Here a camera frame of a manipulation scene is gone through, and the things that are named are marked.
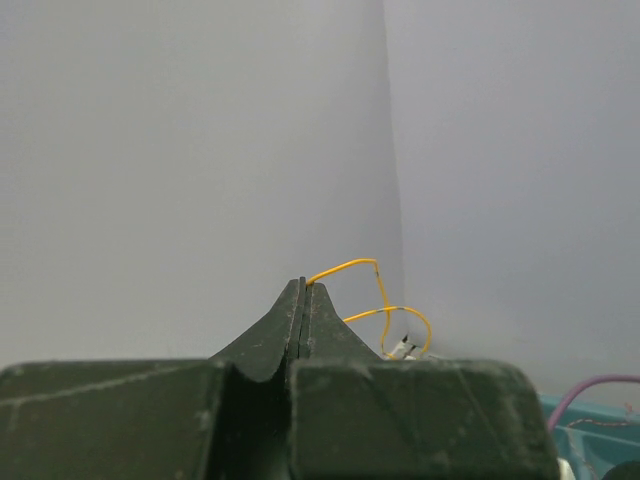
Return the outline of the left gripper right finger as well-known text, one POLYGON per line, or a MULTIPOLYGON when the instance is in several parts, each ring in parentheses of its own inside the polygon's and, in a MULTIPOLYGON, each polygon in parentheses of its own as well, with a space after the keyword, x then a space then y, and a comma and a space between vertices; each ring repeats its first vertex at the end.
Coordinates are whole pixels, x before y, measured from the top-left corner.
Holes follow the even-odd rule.
POLYGON ((555 479, 531 381, 495 360, 380 359, 309 286, 289 374, 296 479, 555 479))

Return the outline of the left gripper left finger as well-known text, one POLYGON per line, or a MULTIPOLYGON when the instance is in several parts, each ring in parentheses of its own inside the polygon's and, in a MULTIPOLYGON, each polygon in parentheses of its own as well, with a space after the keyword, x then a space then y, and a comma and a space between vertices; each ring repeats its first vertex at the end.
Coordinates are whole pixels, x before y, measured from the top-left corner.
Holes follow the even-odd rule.
POLYGON ((1 374, 5 479, 286 479, 305 287, 210 358, 48 361, 1 374))

